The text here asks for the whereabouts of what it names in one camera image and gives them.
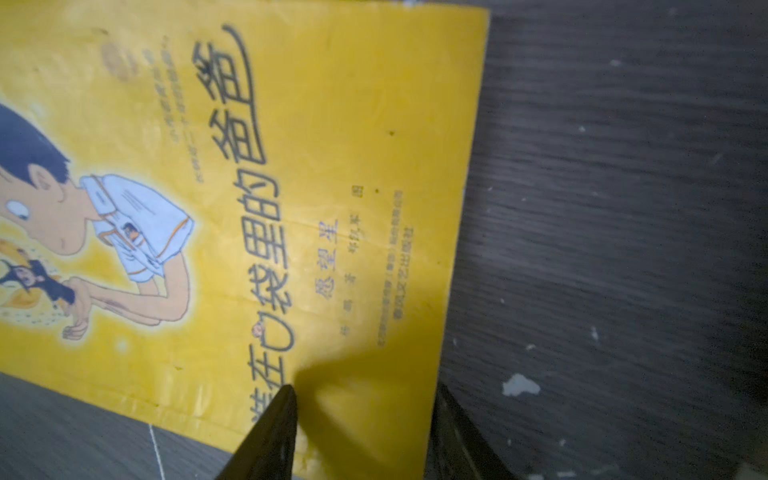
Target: wood grain surface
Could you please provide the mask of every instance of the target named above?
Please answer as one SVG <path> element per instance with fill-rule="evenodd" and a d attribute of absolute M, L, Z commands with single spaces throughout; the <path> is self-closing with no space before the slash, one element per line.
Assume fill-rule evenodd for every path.
<path fill-rule="evenodd" d="M 442 380 L 520 475 L 726 478 L 766 400 L 768 8 L 477 4 Z M 515 373 L 540 393 L 502 395 Z M 0 412 L 3 478 L 161 478 L 154 446 L 164 478 L 213 478 L 228 457 L 8 377 Z"/>

